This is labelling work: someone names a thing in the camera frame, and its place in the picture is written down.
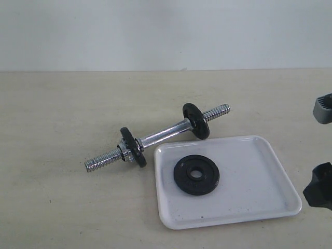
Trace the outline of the black weight plate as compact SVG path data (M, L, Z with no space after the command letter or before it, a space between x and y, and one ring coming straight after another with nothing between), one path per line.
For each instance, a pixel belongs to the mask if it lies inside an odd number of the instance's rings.
M220 171L214 161L203 155L189 155L180 159L173 171L176 185L183 192L207 195L219 184Z
M182 108L184 118L189 119L192 133L200 140L206 140L210 135L210 129L204 119L204 115L194 104L186 103Z

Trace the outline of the chrome threaded dumbbell bar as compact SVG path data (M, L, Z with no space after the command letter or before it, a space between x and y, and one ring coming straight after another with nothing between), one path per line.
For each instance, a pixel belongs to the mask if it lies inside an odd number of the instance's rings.
M204 119L205 121L208 122L216 119L218 117L221 117L227 113L229 113L231 111L231 108L228 104L222 104L219 105L217 107L214 107L210 110L207 110L205 112L202 112L204 115ZM159 144L162 141L168 140L174 136L177 136L183 132L187 132L187 131L191 131L192 130L192 126L191 123L189 121L189 119L184 118L182 121L169 126L161 131L152 133L150 135L141 137L141 138L136 138L134 137L138 144L141 147L141 151L144 152L145 149ZM122 160L121 157L121 152L120 150L116 147L115 149L104 153L102 155L99 155L97 157L94 157L92 159L89 159L85 162L85 168L87 170L87 172L92 172L94 170L100 169L106 165L109 165L111 163L114 163L118 160Z

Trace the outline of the black weight plate end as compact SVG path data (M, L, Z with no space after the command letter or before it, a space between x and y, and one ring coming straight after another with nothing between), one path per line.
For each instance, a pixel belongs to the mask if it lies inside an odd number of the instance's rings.
M131 152L136 163L141 167L145 167L147 165L146 159L141 151L141 147L138 144L137 140L133 137L132 133L129 131L127 127L122 127L120 129L122 138L124 139L127 149Z

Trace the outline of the white plastic tray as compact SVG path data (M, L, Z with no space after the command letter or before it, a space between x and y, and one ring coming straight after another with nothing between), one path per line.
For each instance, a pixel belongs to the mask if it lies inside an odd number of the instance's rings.
M202 155L219 169L219 183L206 195L182 191L174 168ZM302 202L270 143L256 135L174 142L155 149L158 211L173 230L293 216Z

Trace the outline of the chrome spinlock collar nut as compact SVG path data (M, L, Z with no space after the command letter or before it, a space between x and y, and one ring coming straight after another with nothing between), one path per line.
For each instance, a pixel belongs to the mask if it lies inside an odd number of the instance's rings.
M127 143L125 142L124 139L120 139L117 148L121 152L121 157L124 162L133 162L134 157L130 151L130 149L127 148Z

